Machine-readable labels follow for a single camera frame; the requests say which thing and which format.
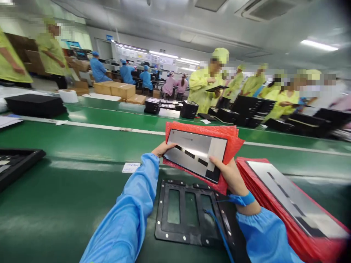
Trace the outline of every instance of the blue sign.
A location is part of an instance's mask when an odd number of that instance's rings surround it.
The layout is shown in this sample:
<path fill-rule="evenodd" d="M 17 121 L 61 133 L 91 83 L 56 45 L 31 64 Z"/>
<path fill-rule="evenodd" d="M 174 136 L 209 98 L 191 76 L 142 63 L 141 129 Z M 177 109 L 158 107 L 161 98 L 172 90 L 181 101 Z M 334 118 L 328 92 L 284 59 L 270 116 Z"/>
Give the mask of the blue sign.
<path fill-rule="evenodd" d="M 106 39 L 107 39 L 108 41 L 112 41 L 112 40 L 113 40 L 113 36 L 106 35 Z"/>

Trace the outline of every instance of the blue wrist strap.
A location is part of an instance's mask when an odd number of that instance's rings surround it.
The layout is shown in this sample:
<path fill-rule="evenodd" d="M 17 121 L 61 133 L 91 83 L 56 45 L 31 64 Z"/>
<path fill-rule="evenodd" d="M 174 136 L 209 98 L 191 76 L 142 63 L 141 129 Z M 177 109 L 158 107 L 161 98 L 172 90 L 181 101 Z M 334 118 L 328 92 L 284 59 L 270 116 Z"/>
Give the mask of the blue wrist strap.
<path fill-rule="evenodd" d="M 229 202 L 232 202 L 234 204 L 237 205 L 241 205 L 241 206 L 247 206 L 251 203 L 253 203 L 255 201 L 255 197 L 253 196 L 253 194 L 251 194 L 251 192 L 249 191 L 247 196 L 240 196 L 240 195 L 229 195 Z"/>

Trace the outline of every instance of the stack of red bags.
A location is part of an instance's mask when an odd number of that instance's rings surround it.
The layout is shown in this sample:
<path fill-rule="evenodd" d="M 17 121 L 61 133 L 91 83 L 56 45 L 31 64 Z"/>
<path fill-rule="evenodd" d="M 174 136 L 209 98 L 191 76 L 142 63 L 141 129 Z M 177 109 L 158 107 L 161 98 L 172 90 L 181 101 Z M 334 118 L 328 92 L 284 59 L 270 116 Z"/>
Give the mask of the stack of red bags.
<path fill-rule="evenodd" d="M 169 133 L 171 129 L 186 131 L 191 133 L 197 133 L 202 135 L 208 135 L 217 138 L 224 138 L 227 139 L 227 147 L 223 157 L 223 163 L 228 164 L 230 160 L 236 155 L 236 153 L 240 150 L 241 146 L 244 144 L 244 141 L 238 138 L 239 130 L 236 126 L 199 126 L 199 125 L 190 125 L 190 124 L 183 124 L 179 122 L 167 122 L 166 123 L 166 142 L 168 141 Z M 227 187 L 228 184 L 224 180 L 223 176 L 220 175 L 218 184 L 214 184 L 209 182 L 208 180 L 192 173 L 173 162 L 170 162 L 166 159 L 163 159 L 163 163 L 170 165 L 174 168 L 178 168 L 184 170 L 191 175 L 199 178 L 200 180 L 206 182 L 210 187 L 215 189 L 216 191 L 220 192 L 223 195 L 227 194 Z"/>
<path fill-rule="evenodd" d="M 295 222 L 295 220 L 290 216 L 290 214 L 285 210 L 285 208 L 277 201 L 274 195 L 266 188 L 264 183 L 251 170 L 246 161 L 256 161 L 263 163 L 269 163 L 269 161 L 267 159 L 248 159 L 238 157 L 237 166 L 239 168 L 241 176 L 245 181 L 247 188 L 255 196 L 258 203 L 262 207 L 275 213 L 284 222 L 288 233 L 289 244 L 291 245 L 293 250 L 298 254 L 300 259 L 306 263 L 336 262 L 338 256 L 345 248 L 346 240 L 308 236 Z M 327 215 L 329 215 L 336 223 L 338 223 L 343 229 L 345 229 L 347 232 L 350 232 L 347 229 L 347 227 L 345 227 L 341 222 L 339 222 L 336 218 L 329 214 L 314 200 L 312 201 L 318 207 L 320 207 Z"/>

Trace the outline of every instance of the tablet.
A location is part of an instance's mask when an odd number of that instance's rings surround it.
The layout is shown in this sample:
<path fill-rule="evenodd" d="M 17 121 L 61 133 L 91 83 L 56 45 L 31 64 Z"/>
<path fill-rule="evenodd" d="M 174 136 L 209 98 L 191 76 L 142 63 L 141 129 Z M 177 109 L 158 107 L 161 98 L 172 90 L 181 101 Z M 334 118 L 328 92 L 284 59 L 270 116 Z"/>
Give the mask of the tablet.
<path fill-rule="evenodd" d="M 227 139 L 171 129 L 167 144 L 171 143 L 177 146 L 167 151 L 165 159 L 218 184 L 220 170 L 209 157 L 223 161 Z"/>
<path fill-rule="evenodd" d="M 217 86 L 217 87 L 214 87 L 214 88 L 210 88 L 207 91 L 208 92 L 215 92 L 218 89 L 226 89 L 226 88 L 229 88 L 229 87 L 227 87 L 227 86 Z"/>

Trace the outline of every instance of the white tape roll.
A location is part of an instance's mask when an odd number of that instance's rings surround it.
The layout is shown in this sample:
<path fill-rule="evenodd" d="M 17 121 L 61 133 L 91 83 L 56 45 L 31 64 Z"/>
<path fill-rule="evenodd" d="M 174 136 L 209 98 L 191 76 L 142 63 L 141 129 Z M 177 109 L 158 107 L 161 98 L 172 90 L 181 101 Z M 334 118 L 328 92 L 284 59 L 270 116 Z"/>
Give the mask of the white tape roll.
<path fill-rule="evenodd" d="M 71 89 L 59 89 L 61 99 L 64 103 L 75 103 L 78 102 L 77 93 Z"/>

